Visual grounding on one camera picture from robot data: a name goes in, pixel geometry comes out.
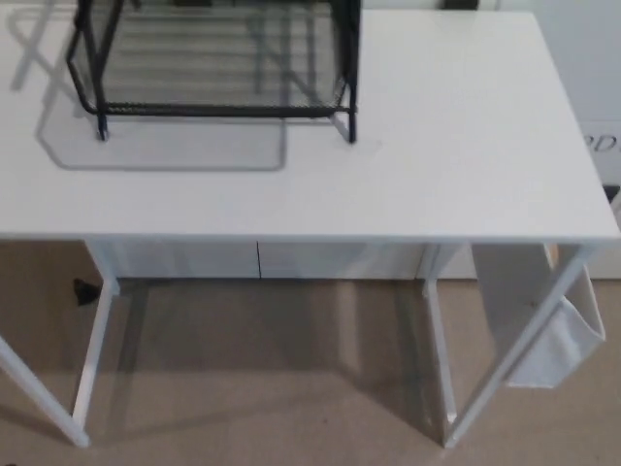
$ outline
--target white drawer panel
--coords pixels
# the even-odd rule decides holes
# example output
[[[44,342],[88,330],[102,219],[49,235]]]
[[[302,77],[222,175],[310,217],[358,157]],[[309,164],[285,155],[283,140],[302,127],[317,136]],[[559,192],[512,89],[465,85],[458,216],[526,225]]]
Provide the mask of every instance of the white drawer panel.
[[[264,279],[412,280],[424,245],[259,243]]]
[[[259,278],[256,243],[113,240],[100,243],[125,278]]]

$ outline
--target black metal rack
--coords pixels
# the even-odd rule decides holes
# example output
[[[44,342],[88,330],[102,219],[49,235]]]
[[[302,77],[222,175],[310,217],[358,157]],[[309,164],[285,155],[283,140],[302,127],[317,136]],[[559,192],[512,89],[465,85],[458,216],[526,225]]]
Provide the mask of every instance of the black metal rack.
[[[79,0],[67,63],[108,116],[348,115],[356,141],[361,0]]]

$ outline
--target white desk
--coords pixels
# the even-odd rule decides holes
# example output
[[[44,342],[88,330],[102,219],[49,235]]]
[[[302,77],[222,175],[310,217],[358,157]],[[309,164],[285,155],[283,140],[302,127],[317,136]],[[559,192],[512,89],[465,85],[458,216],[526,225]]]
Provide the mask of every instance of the white desk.
[[[619,239],[530,14],[365,12],[357,146],[349,147],[330,126],[291,126],[279,171],[121,173],[62,169],[35,137],[60,87],[50,70],[62,64],[71,19],[67,10],[52,13],[41,37],[37,28],[26,34],[31,42],[41,39],[40,45],[25,48],[11,25],[36,21],[41,10],[0,6],[0,235],[85,240],[104,287],[73,415],[2,340],[0,365],[79,446],[89,443],[83,426],[117,291],[118,273],[102,241],[425,245],[420,277],[434,322],[451,446],[582,273],[592,250]],[[16,89],[20,73],[25,80]],[[136,123],[113,123],[106,144],[84,130],[83,116],[69,113],[55,127],[84,156],[116,150],[115,134],[134,138],[138,149],[179,150],[158,138],[156,127]],[[208,148],[209,140],[192,144]],[[546,242],[563,245],[561,261],[533,290],[533,317],[457,415],[438,314],[441,267],[461,243],[498,244],[502,254],[512,244]]]

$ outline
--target desk frame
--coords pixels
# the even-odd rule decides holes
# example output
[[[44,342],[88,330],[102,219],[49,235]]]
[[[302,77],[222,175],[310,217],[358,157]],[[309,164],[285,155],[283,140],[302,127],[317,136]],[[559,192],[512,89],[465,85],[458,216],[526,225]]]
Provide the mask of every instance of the desk frame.
[[[90,341],[82,368],[82,376],[73,411],[67,411],[48,391],[30,368],[0,337],[0,368],[28,395],[31,400],[77,447],[86,448],[90,438],[85,431],[86,417],[92,395],[97,366],[104,343],[108,317],[114,297],[119,293],[117,277],[110,261],[95,241],[85,241],[88,251],[103,279],[102,292],[97,304],[97,313],[90,334]],[[448,352],[441,323],[441,309],[437,282],[442,268],[457,250],[458,245],[430,245],[425,249],[421,263],[424,277],[423,296],[427,303],[433,334],[438,377],[441,383],[443,410],[443,444],[454,447],[464,436],[483,408],[503,384],[513,366],[534,342],[554,309],[583,270],[595,247],[580,244],[568,247],[562,258],[541,289],[539,299],[532,304],[536,311],[530,322],[504,354],[499,354],[489,371],[479,381],[462,413],[457,413],[453,387],[448,365]]]

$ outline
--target white desktop surface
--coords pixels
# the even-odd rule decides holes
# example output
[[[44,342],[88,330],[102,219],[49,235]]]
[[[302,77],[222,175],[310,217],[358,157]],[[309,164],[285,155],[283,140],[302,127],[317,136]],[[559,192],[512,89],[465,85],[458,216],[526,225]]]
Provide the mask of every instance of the white desktop surface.
[[[71,171],[50,159],[35,137],[49,74],[34,63],[12,89],[24,47],[7,18],[20,8],[34,7],[0,6],[2,236],[619,238],[531,14],[365,11],[358,145],[331,126],[291,125],[277,171],[141,173]],[[40,45],[52,66],[71,27],[64,17],[49,22]],[[123,123],[102,144],[81,120],[57,125],[74,150],[114,150]],[[136,134],[123,137],[140,140],[140,126],[128,127]],[[141,144],[183,150],[168,142],[155,134]]]

